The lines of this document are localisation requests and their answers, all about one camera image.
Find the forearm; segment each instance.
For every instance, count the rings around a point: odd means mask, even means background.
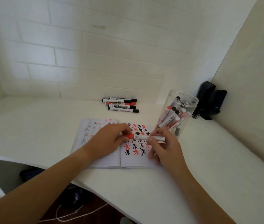
[[[173,175],[185,196],[192,212],[201,224],[235,224],[222,208],[195,180],[190,171],[181,171]]]
[[[37,223],[92,158],[83,148],[0,199],[0,223]]]

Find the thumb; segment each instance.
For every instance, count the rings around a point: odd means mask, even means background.
[[[159,142],[156,140],[156,138],[149,137],[148,138],[149,143],[151,144],[152,148],[155,150],[155,152],[160,155],[164,152],[164,148],[161,147]]]
[[[129,138],[124,137],[124,136],[120,136],[120,137],[118,137],[118,138],[115,140],[114,145],[115,145],[116,147],[119,147],[119,145],[120,145],[121,143],[126,142],[126,141],[129,141]]]

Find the brown floor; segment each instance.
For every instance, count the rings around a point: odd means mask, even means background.
[[[74,217],[77,217],[79,215],[83,215],[89,212],[92,212],[96,210],[97,208],[101,207],[102,205],[106,204],[104,200],[102,200],[100,197],[93,195],[92,199],[86,203],[77,213],[67,216],[61,220],[68,220]],[[51,207],[48,209],[48,211],[44,214],[44,216],[41,218],[41,220],[44,219],[52,219],[55,218],[55,212],[56,209],[59,207],[60,202],[59,199],[57,199]],[[63,216],[74,212],[73,210],[63,209],[62,207],[59,208],[57,216]],[[61,224],[61,223],[67,223],[67,224],[84,224],[84,223],[91,223],[91,224],[106,224],[106,223],[112,223],[112,224],[119,224],[121,218],[124,217],[122,213],[120,213],[118,210],[110,206],[109,204],[105,207],[102,207],[100,210],[90,214],[86,215],[68,222],[59,222],[58,220],[52,220],[47,222],[42,222],[44,224]]]

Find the white cord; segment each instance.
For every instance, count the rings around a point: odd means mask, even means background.
[[[69,219],[69,220],[59,220],[59,219],[77,213],[77,212],[83,207],[83,205],[82,205],[79,209],[77,209],[76,211],[74,211],[74,212],[71,213],[71,214],[64,215],[64,216],[61,216],[61,217],[57,217],[57,212],[58,212],[59,208],[61,207],[61,205],[59,205],[59,207],[57,208],[57,210],[56,210],[56,212],[55,212],[55,217],[56,217],[56,218],[53,218],[53,219],[45,219],[45,220],[41,220],[41,221],[38,221],[38,222],[47,222],[47,221],[52,221],[52,220],[58,220],[58,221],[60,221],[60,222],[67,222],[67,221],[70,221],[70,220],[73,220],[73,219],[76,219],[76,218],[80,218],[80,217],[85,216],[85,215],[92,214],[92,213],[96,212],[97,210],[101,209],[102,207],[104,207],[104,206],[106,206],[106,205],[107,205],[107,204],[104,204],[103,206],[99,207],[98,209],[96,209],[96,210],[94,210],[94,211],[92,211],[92,212],[90,212],[90,213],[87,213],[87,214],[84,214],[84,215],[81,215],[81,216],[78,216],[78,217],[75,217],[75,218],[72,218],[72,219]]]

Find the person's left hand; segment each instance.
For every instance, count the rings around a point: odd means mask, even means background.
[[[131,128],[126,124],[108,124],[100,129],[84,146],[80,148],[85,150],[92,160],[102,156],[107,156],[117,149],[117,147],[129,139],[119,136],[119,133],[131,134]]]

